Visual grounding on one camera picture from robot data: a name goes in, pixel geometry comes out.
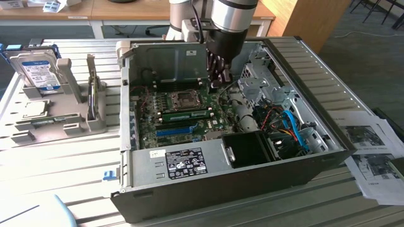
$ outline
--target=motherboard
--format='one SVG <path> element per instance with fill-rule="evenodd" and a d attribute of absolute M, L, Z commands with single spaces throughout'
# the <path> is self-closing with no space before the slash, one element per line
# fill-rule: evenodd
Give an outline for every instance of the motherboard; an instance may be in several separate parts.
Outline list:
<path fill-rule="evenodd" d="M 237 131 L 229 121 L 235 114 L 219 92 L 209 94 L 199 80 L 133 87 L 139 149 L 211 140 Z"/>

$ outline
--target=desk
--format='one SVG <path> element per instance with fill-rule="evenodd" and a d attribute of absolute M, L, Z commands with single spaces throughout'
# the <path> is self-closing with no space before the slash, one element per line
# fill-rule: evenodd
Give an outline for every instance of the desk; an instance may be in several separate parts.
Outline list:
<path fill-rule="evenodd" d="M 82 0 L 58 13 L 43 13 L 41 7 L 0 9 L 0 26 L 90 26 L 93 2 L 94 0 Z"/>
<path fill-rule="evenodd" d="M 258 2 L 251 25 L 257 36 L 266 36 L 273 13 Z M 0 26 L 90 26 L 95 39 L 103 39 L 102 26 L 169 25 L 167 0 L 137 0 L 117 4 L 107 0 L 82 0 L 58 13 L 43 13 L 41 7 L 0 10 Z"/>
<path fill-rule="evenodd" d="M 273 13 L 258 2 L 251 25 L 259 25 L 257 36 L 266 36 Z M 91 12 L 94 38 L 103 38 L 103 25 L 169 25 L 167 0 L 137 0 L 131 3 L 115 4 L 106 0 L 95 0 Z"/>

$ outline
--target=barcode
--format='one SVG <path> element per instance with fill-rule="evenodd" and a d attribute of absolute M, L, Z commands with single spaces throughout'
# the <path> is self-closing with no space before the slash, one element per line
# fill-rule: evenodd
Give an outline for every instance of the barcode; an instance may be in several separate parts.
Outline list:
<path fill-rule="evenodd" d="M 47 72 L 31 72 L 30 73 L 33 77 L 39 77 L 39 76 L 47 76 L 49 73 Z"/>

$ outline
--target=white table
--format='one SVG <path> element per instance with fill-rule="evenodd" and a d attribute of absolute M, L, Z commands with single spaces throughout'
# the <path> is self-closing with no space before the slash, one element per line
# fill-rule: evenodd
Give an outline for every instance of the white table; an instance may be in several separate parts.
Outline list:
<path fill-rule="evenodd" d="M 78 82 L 86 80 L 85 57 L 93 53 L 95 70 L 106 82 L 106 133 L 49 142 L 0 152 L 0 198 L 14 195 L 58 195 L 82 227 L 383 227 L 402 226 L 404 207 L 379 206 L 362 198 L 349 170 L 338 166 L 319 173 L 303 186 L 239 201 L 189 211 L 135 225 L 123 222 L 109 198 L 117 181 L 101 182 L 103 170 L 114 168 L 118 155 L 119 72 L 114 44 L 105 40 L 45 40 L 57 44 L 63 58 L 71 60 Z M 365 110 L 345 84 L 306 45 L 293 37 L 271 38 L 274 46 L 302 78 L 326 110 Z M 13 77 L 0 108 L 1 130 L 14 109 L 22 83 Z"/>

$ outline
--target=blue latch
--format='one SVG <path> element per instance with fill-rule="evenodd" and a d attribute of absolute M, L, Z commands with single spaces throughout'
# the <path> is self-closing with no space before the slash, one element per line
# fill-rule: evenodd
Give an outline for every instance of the blue latch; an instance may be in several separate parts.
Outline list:
<path fill-rule="evenodd" d="M 7 60 L 7 58 L 5 57 L 5 54 L 3 54 L 3 44 L 0 44 L 0 55 L 1 57 L 5 59 L 6 63 L 10 63 L 10 61 Z"/>
<path fill-rule="evenodd" d="M 111 181 L 115 180 L 115 171 L 107 170 L 103 172 L 102 181 Z"/>

